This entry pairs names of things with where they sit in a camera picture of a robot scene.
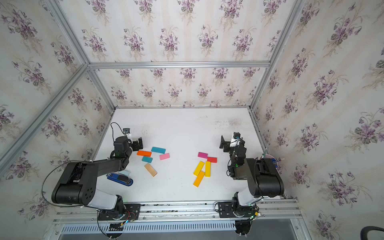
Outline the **short teal block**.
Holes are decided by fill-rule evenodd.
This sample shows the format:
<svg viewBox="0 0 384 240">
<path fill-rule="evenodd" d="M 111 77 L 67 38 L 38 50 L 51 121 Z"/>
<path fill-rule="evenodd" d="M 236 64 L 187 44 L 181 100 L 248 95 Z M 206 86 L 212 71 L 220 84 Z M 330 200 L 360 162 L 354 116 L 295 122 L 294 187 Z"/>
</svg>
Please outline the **short teal block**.
<svg viewBox="0 0 384 240">
<path fill-rule="evenodd" d="M 153 161 L 153 158 L 144 156 L 142 158 L 142 161 L 150 164 Z"/>
</svg>

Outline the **long teal block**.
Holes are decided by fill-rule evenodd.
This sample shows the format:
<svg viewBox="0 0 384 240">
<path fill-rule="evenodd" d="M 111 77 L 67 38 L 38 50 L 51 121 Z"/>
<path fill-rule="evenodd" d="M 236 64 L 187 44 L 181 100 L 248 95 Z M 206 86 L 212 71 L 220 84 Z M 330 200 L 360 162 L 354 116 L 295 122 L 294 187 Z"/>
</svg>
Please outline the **long teal block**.
<svg viewBox="0 0 384 240">
<path fill-rule="evenodd" d="M 151 152 L 153 153 L 158 153 L 158 154 L 165 154 L 166 153 L 166 149 L 164 148 L 158 148 L 158 147 L 152 147 L 151 149 Z"/>
</svg>

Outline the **pink block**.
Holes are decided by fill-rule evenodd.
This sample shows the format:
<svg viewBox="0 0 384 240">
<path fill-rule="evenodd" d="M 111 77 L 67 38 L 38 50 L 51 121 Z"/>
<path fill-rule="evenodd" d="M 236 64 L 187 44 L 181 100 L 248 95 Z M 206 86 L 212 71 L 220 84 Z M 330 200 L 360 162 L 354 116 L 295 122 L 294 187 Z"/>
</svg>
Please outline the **pink block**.
<svg viewBox="0 0 384 240">
<path fill-rule="evenodd" d="M 169 158 L 170 158 L 170 154 L 169 153 L 160 155 L 160 160 L 161 161 L 169 159 Z"/>
</svg>

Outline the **natural wood block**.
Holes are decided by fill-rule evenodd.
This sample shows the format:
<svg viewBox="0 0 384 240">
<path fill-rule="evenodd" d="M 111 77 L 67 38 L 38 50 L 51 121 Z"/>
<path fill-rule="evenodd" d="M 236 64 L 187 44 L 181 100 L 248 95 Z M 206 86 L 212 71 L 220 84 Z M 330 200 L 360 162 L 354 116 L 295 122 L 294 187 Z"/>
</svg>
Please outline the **natural wood block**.
<svg viewBox="0 0 384 240">
<path fill-rule="evenodd" d="M 152 167 L 150 163 L 145 164 L 145 169 L 150 173 L 152 177 L 155 177 L 158 172 Z"/>
</svg>

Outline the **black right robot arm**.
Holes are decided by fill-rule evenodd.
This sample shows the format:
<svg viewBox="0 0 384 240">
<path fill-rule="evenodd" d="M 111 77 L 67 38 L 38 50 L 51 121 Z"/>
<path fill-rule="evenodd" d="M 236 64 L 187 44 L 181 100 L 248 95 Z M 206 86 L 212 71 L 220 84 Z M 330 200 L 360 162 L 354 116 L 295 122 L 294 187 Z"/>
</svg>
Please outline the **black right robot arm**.
<svg viewBox="0 0 384 240">
<path fill-rule="evenodd" d="M 227 175 L 233 180 L 247 182 L 247 188 L 234 194 L 235 207 L 249 207 L 264 198 L 284 195 L 284 183 L 273 159 L 248 158 L 240 133 L 234 132 L 230 141 L 221 137 L 219 148 L 229 154 Z"/>
</svg>

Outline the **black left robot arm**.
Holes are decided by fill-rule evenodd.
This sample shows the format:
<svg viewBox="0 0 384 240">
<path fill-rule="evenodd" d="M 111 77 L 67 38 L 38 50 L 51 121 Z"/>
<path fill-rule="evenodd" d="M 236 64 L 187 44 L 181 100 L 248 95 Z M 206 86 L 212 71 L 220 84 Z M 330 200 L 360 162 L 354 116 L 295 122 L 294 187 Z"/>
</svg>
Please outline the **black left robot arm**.
<svg viewBox="0 0 384 240">
<path fill-rule="evenodd" d="M 124 208 L 122 197 L 98 190 L 98 177 L 107 176 L 115 183 L 130 187 L 134 181 L 119 172 L 125 170 L 132 153 L 143 148 L 142 138 L 132 141 L 126 136 L 121 136 L 114 141 L 114 150 L 108 159 L 68 163 L 53 190 L 53 203 L 121 212 Z"/>
</svg>

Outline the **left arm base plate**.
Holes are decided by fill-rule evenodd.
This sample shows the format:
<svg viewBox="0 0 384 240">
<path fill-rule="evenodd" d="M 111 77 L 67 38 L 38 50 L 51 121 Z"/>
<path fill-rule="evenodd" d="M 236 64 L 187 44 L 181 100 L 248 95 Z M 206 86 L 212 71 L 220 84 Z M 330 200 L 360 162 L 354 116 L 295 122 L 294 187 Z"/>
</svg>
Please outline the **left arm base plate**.
<svg viewBox="0 0 384 240">
<path fill-rule="evenodd" d="M 121 211 L 113 210 L 99 210 L 98 221 L 134 221 L 138 220 L 140 214 L 141 204 L 124 204 Z"/>
</svg>

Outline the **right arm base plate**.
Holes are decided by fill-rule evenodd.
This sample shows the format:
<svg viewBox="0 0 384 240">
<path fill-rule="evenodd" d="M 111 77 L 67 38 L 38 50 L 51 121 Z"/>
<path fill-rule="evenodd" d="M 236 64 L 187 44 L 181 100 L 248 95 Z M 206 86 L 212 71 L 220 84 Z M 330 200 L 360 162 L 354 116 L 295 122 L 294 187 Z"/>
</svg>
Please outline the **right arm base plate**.
<svg viewBox="0 0 384 240">
<path fill-rule="evenodd" d="M 243 207 L 233 202 L 217 202 L 215 203 L 215 211 L 221 219 L 227 218 L 253 218 L 258 215 L 259 207 L 247 206 Z"/>
</svg>

